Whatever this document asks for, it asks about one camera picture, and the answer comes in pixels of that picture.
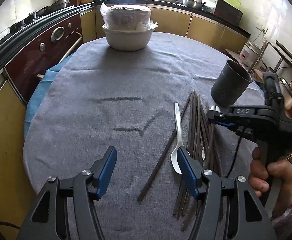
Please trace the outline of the right hand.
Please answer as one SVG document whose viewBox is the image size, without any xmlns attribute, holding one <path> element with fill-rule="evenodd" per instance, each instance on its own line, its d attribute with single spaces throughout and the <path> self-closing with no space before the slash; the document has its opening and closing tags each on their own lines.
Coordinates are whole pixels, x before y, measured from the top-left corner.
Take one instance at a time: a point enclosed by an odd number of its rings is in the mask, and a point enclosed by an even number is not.
<svg viewBox="0 0 292 240">
<path fill-rule="evenodd" d="M 279 217 L 292 206 L 292 164 L 286 159 L 280 159 L 265 166 L 261 163 L 261 153 L 258 147 L 254 148 L 252 158 L 248 180 L 256 196 L 261 197 L 269 190 L 269 177 L 279 178 L 282 181 L 272 214 L 274 218 Z"/>
</svg>

